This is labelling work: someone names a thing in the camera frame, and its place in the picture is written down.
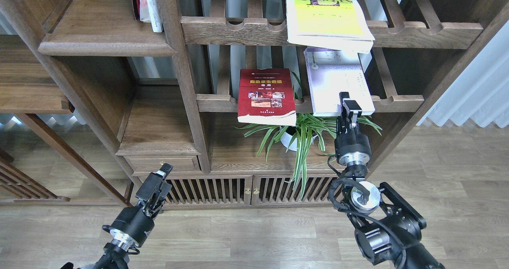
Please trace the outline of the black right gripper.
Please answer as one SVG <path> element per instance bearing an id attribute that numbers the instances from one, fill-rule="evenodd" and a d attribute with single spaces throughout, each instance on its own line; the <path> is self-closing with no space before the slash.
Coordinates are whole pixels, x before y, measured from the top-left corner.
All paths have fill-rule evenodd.
<path id="1" fill-rule="evenodd" d="M 367 135 L 357 128 L 357 119 L 362 115 L 358 103 L 350 98 L 349 92 L 340 92 L 341 115 L 336 119 L 337 161 L 369 161 L 371 146 Z"/>

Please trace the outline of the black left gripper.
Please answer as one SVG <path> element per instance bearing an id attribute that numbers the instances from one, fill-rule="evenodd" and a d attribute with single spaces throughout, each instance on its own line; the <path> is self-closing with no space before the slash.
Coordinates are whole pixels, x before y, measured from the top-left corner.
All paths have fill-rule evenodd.
<path id="1" fill-rule="evenodd" d="M 145 205 L 153 205 L 153 213 L 159 213 L 166 202 L 168 193 L 173 187 L 166 178 L 173 170 L 173 165 L 164 163 L 156 172 L 148 175 L 137 191 L 135 197 Z M 129 235 L 136 247 L 141 247 L 153 230 L 154 220 L 145 215 L 142 206 L 126 207 L 109 226 L 109 233 L 115 236 L 122 232 Z"/>

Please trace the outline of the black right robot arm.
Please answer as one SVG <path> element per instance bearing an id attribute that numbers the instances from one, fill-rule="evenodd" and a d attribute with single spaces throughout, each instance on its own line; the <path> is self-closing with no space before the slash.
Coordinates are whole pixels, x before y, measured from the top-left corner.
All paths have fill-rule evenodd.
<path id="1" fill-rule="evenodd" d="M 365 179 L 371 147 L 357 122 L 362 109 L 349 93 L 339 97 L 335 157 L 345 169 L 331 183 L 328 196 L 353 224 L 362 255 L 374 265 L 389 260 L 397 269 L 442 269 L 420 242 L 427 225 L 422 215 L 386 182 L 375 186 Z"/>

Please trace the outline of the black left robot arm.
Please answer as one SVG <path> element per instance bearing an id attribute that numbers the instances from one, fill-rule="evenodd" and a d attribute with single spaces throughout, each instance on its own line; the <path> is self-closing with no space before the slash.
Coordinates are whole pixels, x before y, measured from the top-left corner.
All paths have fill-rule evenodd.
<path id="1" fill-rule="evenodd" d="M 129 255 L 139 254 L 139 248 L 153 230 L 154 219 L 172 188 L 165 181 L 172 169 L 172 165 L 163 163 L 157 172 L 149 173 L 135 195 L 138 198 L 136 206 L 126 207 L 111 225 L 102 227 L 113 239 L 104 246 L 100 260 L 87 264 L 85 269 L 128 268 Z"/>

